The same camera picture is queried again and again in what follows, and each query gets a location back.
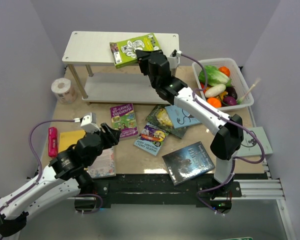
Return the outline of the green cartoon paperback book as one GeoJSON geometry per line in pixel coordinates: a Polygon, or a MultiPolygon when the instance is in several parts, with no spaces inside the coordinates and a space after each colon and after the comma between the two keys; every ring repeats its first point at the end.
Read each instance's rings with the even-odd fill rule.
{"type": "Polygon", "coordinates": [[[157,51],[161,49],[161,45],[153,32],[122,41],[110,42],[109,47],[116,69],[137,63],[136,50],[157,51]]]}

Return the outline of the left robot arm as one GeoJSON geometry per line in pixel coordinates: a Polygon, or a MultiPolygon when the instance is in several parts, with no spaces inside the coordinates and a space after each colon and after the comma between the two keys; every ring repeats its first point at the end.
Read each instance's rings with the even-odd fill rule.
{"type": "Polygon", "coordinates": [[[68,197],[94,196],[94,181],[86,171],[104,150],[116,146],[120,130],[106,123],[75,118],[85,134],[53,158],[38,164],[38,174],[13,193],[0,198],[0,235],[7,238],[21,231],[35,213],[68,197]]]}

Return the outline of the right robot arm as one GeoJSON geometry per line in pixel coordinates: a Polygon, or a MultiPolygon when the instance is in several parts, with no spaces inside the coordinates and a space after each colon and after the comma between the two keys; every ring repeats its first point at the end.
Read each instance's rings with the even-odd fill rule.
{"type": "Polygon", "coordinates": [[[141,73],[148,76],[159,97],[191,114],[214,135],[210,145],[216,156],[212,189],[217,196],[225,196],[231,190],[229,182],[234,176],[235,155],[243,141],[242,118],[213,107],[184,81],[173,76],[171,67],[177,67],[183,56],[180,50],[174,50],[169,57],[162,50],[136,50],[135,53],[141,73]]]}

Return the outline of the blue Treehouse paperback book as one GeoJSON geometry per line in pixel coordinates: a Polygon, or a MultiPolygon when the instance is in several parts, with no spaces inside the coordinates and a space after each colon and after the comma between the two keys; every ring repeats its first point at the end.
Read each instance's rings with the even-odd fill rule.
{"type": "Polygon", "coordinates": [[[147,122],[133,145],[153,156],[157,156],[168,135],[167,131],[147,122]]]}

